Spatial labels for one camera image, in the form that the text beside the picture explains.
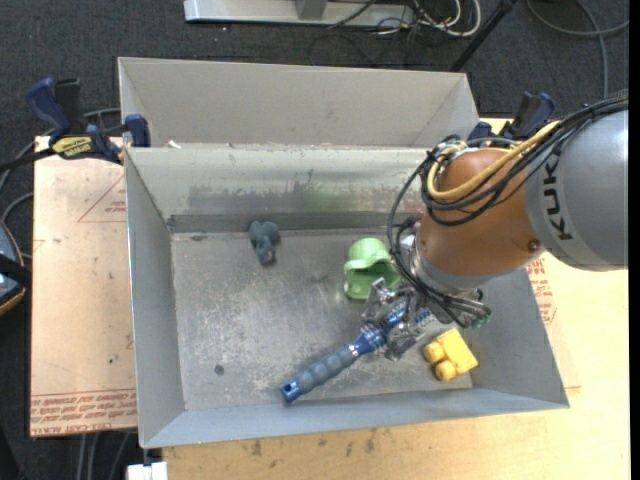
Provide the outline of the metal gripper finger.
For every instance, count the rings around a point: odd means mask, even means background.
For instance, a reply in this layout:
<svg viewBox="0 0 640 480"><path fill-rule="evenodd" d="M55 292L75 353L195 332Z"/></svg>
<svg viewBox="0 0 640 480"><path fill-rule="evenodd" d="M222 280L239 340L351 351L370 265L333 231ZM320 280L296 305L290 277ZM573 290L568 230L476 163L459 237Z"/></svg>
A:
<svg viewBox="0 0 640 480"><path fill-rule="evenodd" d="M387 335L384 357L390 361L398 361L423 337L423 331L417 325L401 323Z"/></svg>
<svg viewBox="0 0 640 480"><path fill-rule="evenodd" d="M383 277L378 278L371 284L361 318L385 318L390 313L397 299L397 293L387 287L385 279Z"/></svg>

